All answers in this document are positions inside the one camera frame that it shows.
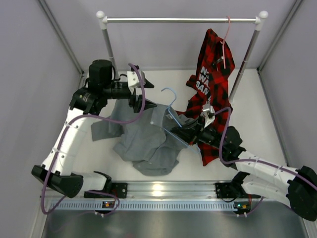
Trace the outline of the light blue wire hanger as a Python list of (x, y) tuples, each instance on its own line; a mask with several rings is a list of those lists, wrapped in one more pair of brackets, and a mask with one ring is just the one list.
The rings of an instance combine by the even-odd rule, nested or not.
[[(171, 91), (173, 94), (174, 94), (174, 99), (170, 102), (170, 104), (167, 106), (167, 111), (169, 113), (169, 115), (173, 118), (173, 120), (177, 123), (177, 125), (182, 128), (182, 124), (180, 123), (180, 121), (174, 116), (174, 114), (171, 112), (171, 108), (172, 108), (172, 105), (173, 103), (177, 100), (177, 94), (176, 92), (170, 88), (170, 87), (165, 87), (163, 88), (161, 91), (165, 91), (165, 90), (168, 90), (168, 91)], [(174, 138), (176, 138), (178, 141), (180, 141), (183, 145), (185, 145), (187, 148), (189, 148), (190, 150), (194, 151), (195, 153), (200, 153), (200, 149), (197, 145), (195, 146), (190, 146), (188, 143), (186, 143), (185, 141), (183, 141), (182, 139), (180, 139), (179, 137), (177, 137), (176, 135), (174, 135), (171, 130), (166, 130), (164, 129), (165, 131), (167, 131), (170, 135), (172, 135)]]

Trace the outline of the grey button shirt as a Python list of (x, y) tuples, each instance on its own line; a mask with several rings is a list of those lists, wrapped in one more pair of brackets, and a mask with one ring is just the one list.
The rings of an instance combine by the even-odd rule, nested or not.
[[(189, 119), (171, 112), (182, 125)], [(118, 124), (105, 120), (91, 125), (92, 140), (98, 141), (119, 137), (113, 150), (126, 162), (146, 176), (164, 176), (178, 165), (178, 154), (187, 148), (166, 130), (178, 126), (167, 111), (167, 105), (147, 109), (133, 123)]]

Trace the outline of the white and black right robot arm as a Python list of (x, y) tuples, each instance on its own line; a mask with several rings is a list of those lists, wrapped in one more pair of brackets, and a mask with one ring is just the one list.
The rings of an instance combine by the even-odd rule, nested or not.
[(241, 146), (235, 127), (223, 133), (204, 127), (202, 122), (176, 126), (171, 133), (189, 144), (198, 142), (217, 148), (222, 163), (237, 170), (230, 190), (233, 195), (257, 195), (278, 201), (308, 221), (317, 219), (317, 174), (307, 166), (280, 166), (252, 154)]

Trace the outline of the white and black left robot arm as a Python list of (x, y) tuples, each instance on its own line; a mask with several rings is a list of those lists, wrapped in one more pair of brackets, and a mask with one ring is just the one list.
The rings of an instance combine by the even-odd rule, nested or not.
[(42, 164), (35, 165), (31, 171), (44, 188), (48, 187), (68, 198), (89, 190), (94, 190), (102, 198), (110, 196), (112, 186), (109, 176), (100, 172), (76, 174), (73, 164), (93, 119), (102, 119), (100, 112), (109, 100), (125, 100), (126, 106), (136, 113), (130, 120), (105, 119), (119, 125), (135, 122), (144, 110), (155, 106), (146, 100), (144, 93), (136, 94), (136, 88), (144, 91), (154, 88), (154, 85), (138, 66), (131, 64), (130, 68), (126, 73), (127, 80), (121, 81), (115, 77), (114, 65), (109, 60), (97, 59), (89, 66), (85, 85), (73, 94), (55, 145)]

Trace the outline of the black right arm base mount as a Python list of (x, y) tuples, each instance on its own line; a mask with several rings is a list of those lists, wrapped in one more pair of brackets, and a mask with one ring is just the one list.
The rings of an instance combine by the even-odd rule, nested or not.
[(217, 182), (215, 190), (217, 198), (243, 198), (245, 196), (241, 185), (233, 182)]

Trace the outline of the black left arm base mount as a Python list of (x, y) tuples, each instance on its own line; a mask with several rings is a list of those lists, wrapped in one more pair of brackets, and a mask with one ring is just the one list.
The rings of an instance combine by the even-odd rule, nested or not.
[(101, 192), (115, 195), (118, 198), (126, 198), (128, 183), (125, 182), (107, 182)]

